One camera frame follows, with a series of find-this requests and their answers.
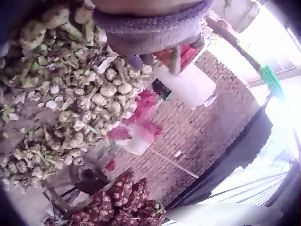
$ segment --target finger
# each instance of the finger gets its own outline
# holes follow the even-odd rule
[[[154,63],[153,54],[151,54],[151,53],[145,54],[145,55],[140,55],[140,58],[142,59],[142,61],[145,65],[153,65],[153,63]]]
[[[143,61],[138,55],[127,56],[125,61],[138,70],[140,70],[143,66]]]

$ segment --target red onion pile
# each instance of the red onion pile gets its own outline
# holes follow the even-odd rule
[[[164,207],[148,200],[146,178],[134,180],[133,171],[122,173],[106,193],[94,194],[93,201],[72,216],[72,226],[160,226]]]

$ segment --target white container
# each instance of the white container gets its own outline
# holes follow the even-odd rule
[[[134,155],[142,155],[154,141],[154,136],[139,125],[133,124],[126,126],[121,124],[120,126],[129,129],[129,133],[132,135],[132,139],[130,140],[115,141],[120,148],[127,152],[130,152]]]
[[[214,81],[193,63],[178,76],[171,75],[165,65],[156,67],[154,75],[191,109],[201,106],[216,88]]]

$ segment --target white stick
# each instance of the white stick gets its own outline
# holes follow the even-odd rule
[[[163,159],[165,159],[166,161],[168,161],[169,163],[173,164],[174,166],[178,167],[179,169],[181,169],[181,170],[185,171],[186,173],[190,174],[191,176],[193,176],[193,177],[195,177],[195,178],[197,178],[197,179],[199,178],[199,177],[198,177],[197,175],[195,175],[194,173],[192,173],[192,172],[188,171],[187,169],[181,167],[178,163],[176,163],[176,162],[170,160],[169,158],[163,156],[163,155],[160,154],[159,152],[157,152],[157,151],[155,151],[155,150],[153,150],[153,149],[152,149],[152,151],[153,151],[154,153],[156,153],[157,155],[159,155],[160,157],[162,157]]]

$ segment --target brick wall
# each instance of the brick wall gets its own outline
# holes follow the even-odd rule
[[[151,120],[164,126],[157,141],[141,156],[122,151],[115,156],[114,175],[132,167],[138,178],[148,178],[151,197],[164,204],[170,203],[195,178],[151,150],[200,176],[238,137],[259,108],[244,84],[211,53],[204,52],[195,64],[217,84],[213,104],[190,110],[175,98],[163,102],[151,116]]]

